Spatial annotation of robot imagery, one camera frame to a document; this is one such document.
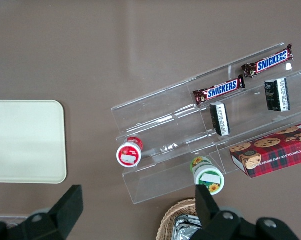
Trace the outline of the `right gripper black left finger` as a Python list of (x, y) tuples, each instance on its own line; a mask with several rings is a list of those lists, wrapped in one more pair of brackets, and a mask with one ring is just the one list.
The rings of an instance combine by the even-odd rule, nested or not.
[(17, 227), (18, 240), (65, 240), (84, 210), (83, 189), (73, 185), (47, 212), (30, 216)]

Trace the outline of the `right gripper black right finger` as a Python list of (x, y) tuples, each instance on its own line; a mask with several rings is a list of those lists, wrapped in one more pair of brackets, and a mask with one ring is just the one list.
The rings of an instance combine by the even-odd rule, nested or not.
[(240, 217), (232, 208), (221, 210), (206, 186), (195, 187), (195, 208), (202, 229), (196, 240), (254, 240), (256, 226)]

